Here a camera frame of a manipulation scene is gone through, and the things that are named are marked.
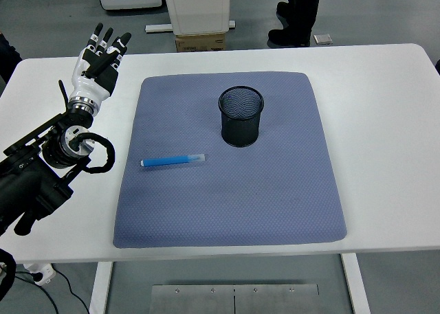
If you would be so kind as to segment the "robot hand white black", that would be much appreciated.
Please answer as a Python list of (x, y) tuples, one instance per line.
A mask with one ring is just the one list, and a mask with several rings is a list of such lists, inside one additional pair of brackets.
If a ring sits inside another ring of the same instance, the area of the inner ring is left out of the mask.
[(100, 37), (102, 29), (103, 24), (99, 23), (78, 57), (71, 78), (74, 90), (69, 96), (69, 106), (84, 104), (98, 111), (116, 87), (118, 68), (127, 52), (131, 33), (117, 36), (110, 42), (113, 29), (110, 27)]

